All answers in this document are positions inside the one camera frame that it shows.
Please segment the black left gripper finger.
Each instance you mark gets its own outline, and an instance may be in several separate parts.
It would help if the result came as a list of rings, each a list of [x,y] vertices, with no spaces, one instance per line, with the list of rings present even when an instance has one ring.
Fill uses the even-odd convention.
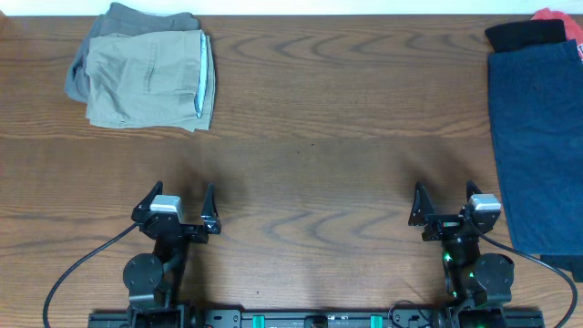
[[[163,182],[159,180],[147,196],[136,206],[136,210],[149,210],[153,200],[162,193]]]
[[[220,226],[220,216],[215,204],[214,185],[212,183],[207,188],[200,217],[206,227]]]

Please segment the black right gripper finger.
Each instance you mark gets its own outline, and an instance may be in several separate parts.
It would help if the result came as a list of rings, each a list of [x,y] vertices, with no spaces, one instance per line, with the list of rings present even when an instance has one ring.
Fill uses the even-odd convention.
[[[423,226],[429,221],[427,216],[434,214],[434,205],[427,191],[427,188],[421,181],[417,181],[414,187],[414,201],[408,220],[408,225]]]
[[[465,194],[466,199],[470,200],[470,198],[476,194],[482,194],[481,189],[477,187],[477,185],[470,179],[465,183]]]

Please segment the navy blue shorts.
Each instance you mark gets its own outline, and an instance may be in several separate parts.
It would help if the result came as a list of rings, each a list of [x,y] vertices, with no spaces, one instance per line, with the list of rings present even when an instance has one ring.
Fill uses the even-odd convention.
[[[488,114],[516,249],[582,252],[582,60],[573,41],[488,58]]]

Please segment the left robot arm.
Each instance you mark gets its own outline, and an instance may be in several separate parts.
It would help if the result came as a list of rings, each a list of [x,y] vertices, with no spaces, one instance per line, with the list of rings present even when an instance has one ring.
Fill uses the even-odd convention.
[[[181,198],[165,195],[160,181],[132,211],[131,219],[155,246],[151,253],[130,259],[123,271],[131,327],[201,324],[188,304],[178,302],[178,294],[190,244],[207,243],[211,234],[221,233],[212,184],[207,188],[200,217],[201,224],[185,223]]]

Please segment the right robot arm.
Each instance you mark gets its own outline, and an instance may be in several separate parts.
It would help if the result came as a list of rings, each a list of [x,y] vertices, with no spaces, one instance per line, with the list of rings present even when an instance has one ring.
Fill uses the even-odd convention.
[[[490,232],[501,214],[495,195],[469,180],[467,204],[457,214],[436,212],[427,188],[418,182],[408,224],[424,229],[424,241],[443,248],[445,289],[453,299],[431,314],[432,327],[505,327],[503,305],[511,301],[514,263],[506,255],[482,253],[480,236]]]

